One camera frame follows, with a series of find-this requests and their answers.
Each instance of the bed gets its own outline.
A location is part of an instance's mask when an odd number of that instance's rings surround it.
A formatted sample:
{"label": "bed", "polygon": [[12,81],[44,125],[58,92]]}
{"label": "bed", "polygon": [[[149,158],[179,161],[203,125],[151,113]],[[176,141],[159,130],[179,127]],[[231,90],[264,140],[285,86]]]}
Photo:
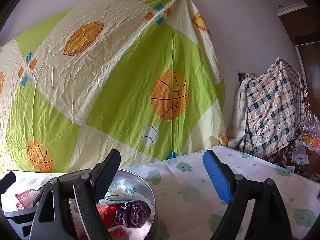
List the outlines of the bed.
{"label": "bed", "polygon": [[[211,147],[221,162],[245,178],[272,178],[284,201],[292,234],[302,239],[320,213],[320,184],[291,173],[259,158],[217,145]],[[170,160],[125,168],[145,179],[152,187],[157,210],[165,228],[165,240],[210,239],[227,205],[221,201],[203,166],[204,151]],[[17,181],[3,195],[5,212],[15,210],[14,195],[38,189],[60,174],[15,171]],[[237,239],[243,239],[249,225],[253,201],[249,201]]]}

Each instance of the green and white bedsheet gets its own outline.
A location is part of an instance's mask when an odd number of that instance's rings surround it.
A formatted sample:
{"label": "green and white bedsheet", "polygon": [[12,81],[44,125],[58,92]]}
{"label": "green and white bedsheet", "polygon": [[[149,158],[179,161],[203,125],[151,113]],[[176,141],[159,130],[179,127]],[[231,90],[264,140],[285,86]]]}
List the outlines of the green and white bedsheet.
{"label": "green and white bedsheet", "polygon": [[[284,202],[292,235],[303,239],[315,223],[320,205],[320,184],[252,155],[217,145],[211,148],[233,173],[246,179],[276,182]],[[162,240],[209,240],[217,229],[228,205],[215,191],[203,166],[204,150],[178,158],[125,168],[146,180],[155,197],[162,221]],[[2,195],[4,212],[16,210],[15,194],[38,189],[56,173],[15,171],[16,182]],[[254,208],[249,200],[236,240],[243,240]]]}
{"label": "green and white bedsheet", "polygon": [[191,0],[98,0],[1,47],[2,169],[121,166],[225,144],[224,83]]}

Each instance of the red cloth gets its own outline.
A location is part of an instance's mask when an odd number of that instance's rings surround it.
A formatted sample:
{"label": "red cloth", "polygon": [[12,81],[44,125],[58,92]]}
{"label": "red cloth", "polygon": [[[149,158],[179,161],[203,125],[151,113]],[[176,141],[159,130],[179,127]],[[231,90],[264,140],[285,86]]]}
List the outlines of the red cloth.
{"label": "red cloth", "polygon": [[[115,219],[115,215],[116,215],[116,210],[123,205],[124,205],[124,203],[112,205],[112,206],[100,205],[97,207],[98,212],[101,216],[101,219],[107,229],[114,226],[114,219]],[[111,234],[111,236],[123,236],[125,234],[125,232],[121,231],[118,234],[113,234],[112,232],[110,232],[110,234]],[[88,240],[88,238],[87,238],[87,236],[84,236],[81,238],[81,240]]]}

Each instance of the basketball print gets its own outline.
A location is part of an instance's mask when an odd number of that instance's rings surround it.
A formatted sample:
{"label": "basketball print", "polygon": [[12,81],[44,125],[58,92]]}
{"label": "basketball print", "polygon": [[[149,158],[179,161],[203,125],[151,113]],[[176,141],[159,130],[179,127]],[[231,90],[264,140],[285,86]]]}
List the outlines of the basketball print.
{"label": "basketball print", "polygon": [[4,74],[1,72],[0,73],[0,95],[2,92],[3,82],[4,82]]}
{"label": "basketball print", "polygon": [[151,105],[161,119],[172,120],[186,109],[188,96],[189,90],[184,77],[176,70],[168,70],[152,88]]}
{"label": "basketball print", "polygon": [[27,156],[32,167],[39,172],[49,173],[53,170],[53,160],[42,143],[30,141],[27,145]]}

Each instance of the plaid blanket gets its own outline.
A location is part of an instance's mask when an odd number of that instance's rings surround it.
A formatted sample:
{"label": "plaid blanket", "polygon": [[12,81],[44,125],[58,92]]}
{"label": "plaid blanket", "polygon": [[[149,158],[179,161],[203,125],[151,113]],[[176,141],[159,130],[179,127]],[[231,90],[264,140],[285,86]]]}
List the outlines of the plaid blanket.
{"label": "plaid blanket", "polygon": [[305,117],[304,82],[278,58],[260,77],[238,91],[228,131],[228,147],[267,159],[296,136]]}

